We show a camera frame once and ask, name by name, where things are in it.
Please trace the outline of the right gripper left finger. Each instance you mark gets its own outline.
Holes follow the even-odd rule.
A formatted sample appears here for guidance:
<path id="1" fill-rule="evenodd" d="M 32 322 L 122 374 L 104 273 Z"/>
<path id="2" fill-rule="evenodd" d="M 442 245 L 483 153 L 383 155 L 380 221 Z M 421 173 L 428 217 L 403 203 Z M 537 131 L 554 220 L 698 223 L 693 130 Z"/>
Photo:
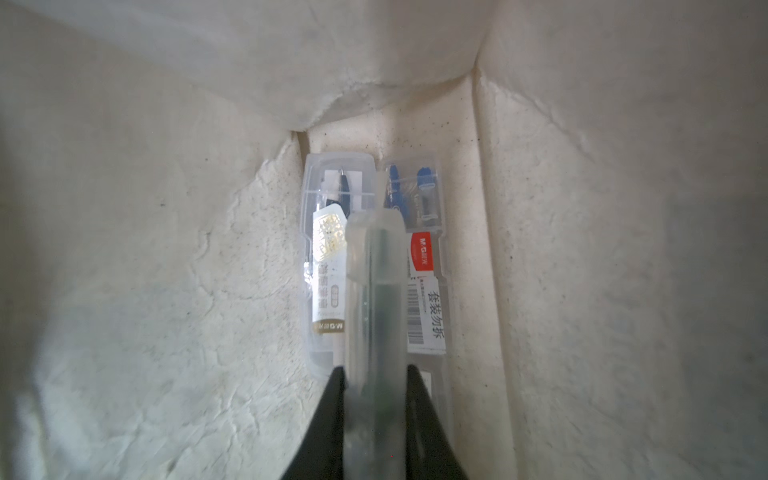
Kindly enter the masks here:
<path id="1" fill-rule="evenodd" d="M 335 367 L 328 379 L 304 438 L 283 480 L 341 480 L 343 474 L 344 368 Z"/>

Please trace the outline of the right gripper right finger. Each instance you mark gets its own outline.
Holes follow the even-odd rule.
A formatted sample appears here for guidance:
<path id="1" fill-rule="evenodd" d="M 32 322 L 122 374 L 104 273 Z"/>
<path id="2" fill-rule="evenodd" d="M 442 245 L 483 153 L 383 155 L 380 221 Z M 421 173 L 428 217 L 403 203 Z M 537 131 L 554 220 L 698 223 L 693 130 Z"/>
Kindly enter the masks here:
<path id="1" fill-rule="evenodd" d="M 467 480 L 415 365 L 407 367 L 406 478 Z"/>

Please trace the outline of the clear compass case red label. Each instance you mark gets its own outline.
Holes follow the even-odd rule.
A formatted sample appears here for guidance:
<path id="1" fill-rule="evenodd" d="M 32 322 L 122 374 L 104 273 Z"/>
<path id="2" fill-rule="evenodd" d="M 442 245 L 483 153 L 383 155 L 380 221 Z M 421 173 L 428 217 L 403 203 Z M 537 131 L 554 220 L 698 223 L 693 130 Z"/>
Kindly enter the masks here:
<path id="1" fill-rule="evenodd" d="M 406 232 L 379 208 L 346 227 L 343 471 L 347 479 L 406 476 Z"/>

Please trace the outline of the beige canvas tote bag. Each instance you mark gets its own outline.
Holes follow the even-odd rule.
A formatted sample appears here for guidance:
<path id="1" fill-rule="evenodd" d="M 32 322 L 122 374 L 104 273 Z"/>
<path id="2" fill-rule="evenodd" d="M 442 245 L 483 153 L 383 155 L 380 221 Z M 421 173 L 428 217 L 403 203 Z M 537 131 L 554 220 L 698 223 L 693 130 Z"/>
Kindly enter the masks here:
<path id="1" fill-rule="evenodd" d="M 3 478 L 281 477 L 327 151 L 439 161 L 469 477 L 766 477 L 765 2 L 5 1 Z"/>

